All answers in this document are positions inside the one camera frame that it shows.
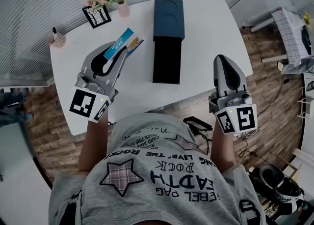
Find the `flower vase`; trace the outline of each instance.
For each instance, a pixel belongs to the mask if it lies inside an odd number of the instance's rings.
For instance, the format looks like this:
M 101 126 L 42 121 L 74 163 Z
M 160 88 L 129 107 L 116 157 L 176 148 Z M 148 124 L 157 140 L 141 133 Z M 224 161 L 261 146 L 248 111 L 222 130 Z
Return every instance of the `flower vase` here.
M 121 17 L 128 17 L 130 14 L 130 8 L 126 1 L 122 4 L 118 4 L 118 11 Z

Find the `wooden floor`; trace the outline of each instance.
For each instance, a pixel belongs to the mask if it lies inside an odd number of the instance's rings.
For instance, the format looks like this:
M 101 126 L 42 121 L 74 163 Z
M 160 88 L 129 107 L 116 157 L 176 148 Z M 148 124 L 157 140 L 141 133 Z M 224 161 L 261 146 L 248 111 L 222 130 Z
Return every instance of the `wooden floor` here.
M 273 31 L 272 28 L 263 28 L 251 33 L 249 28 L 241 29 L 253 69 L 253 75 L 247 78 L 248 89 L 253 96 L 253 102 L 257 104 L 258 113 L 275 99 L 285 79 L 278 71 L 275 62 L 266 64 L 261 62 L 263 58 L 285 53 L 279 33 Z M 296 117 L 300 112 L 299 103 L 296 101 L 302 96 L 302 90 L 299 90 L 272 120 L 268 123 L 266 121 L 301 87 L 301 80 L 291 80 L 284 84 L 276 102 L 258 117 L 261 129 L 254 136 L 246 139 L 249 151 L 274 163 L 279 168 L 282 168 L 284 164 L 276 158 L 276 155 L 280 154 L 288 161 L 292 157 L 293 150 L 299 147 L 302 120 Z M 168 105 L 165 109 L 168 114 L 178 119 L 195 116 L 214 126 L 215 117 L 209 113 L 208 96 L 210 94 L 211 91 L 207 91 Z M 34 114 L 34 120 L 26 124 L 27 132 L 37 152 L 37 158 L 49 179 L 53 181 L 53 174 L 56 170 L 76 171 L 85 134 L 71 135 L 55 85 L 32 89 L 25 108 Z M 207 150 L 207 143 L 202 137 L 198 136 L 196 141 L 202 150 Z M 239 154 L 246 145 L 243 139 L 234 142 L 237 161 L 245 165 L 247 169 L 250 166 L 264 164 L 264 160 L 248 152 L 239 158 Z

